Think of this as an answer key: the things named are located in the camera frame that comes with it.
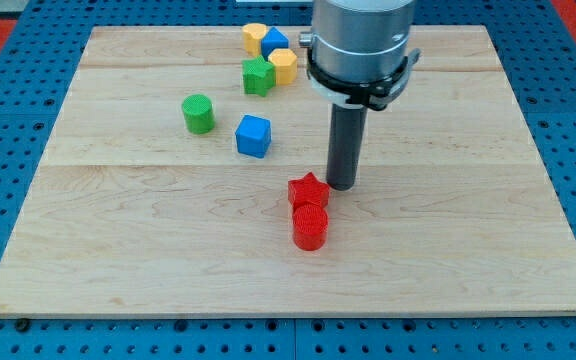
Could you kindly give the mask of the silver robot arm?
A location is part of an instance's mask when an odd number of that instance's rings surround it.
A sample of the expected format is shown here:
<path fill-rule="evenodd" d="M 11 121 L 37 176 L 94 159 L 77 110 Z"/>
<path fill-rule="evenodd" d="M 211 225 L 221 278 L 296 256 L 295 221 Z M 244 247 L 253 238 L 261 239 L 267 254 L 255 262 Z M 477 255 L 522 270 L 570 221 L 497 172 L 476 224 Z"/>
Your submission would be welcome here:
<path fill-rule="evenodd" d="M 415 0 L 314 0 L 299 35 L 307 77 L 331 103 L 382 111 L 404 91 L 420 51 L 406 51 Z"/>

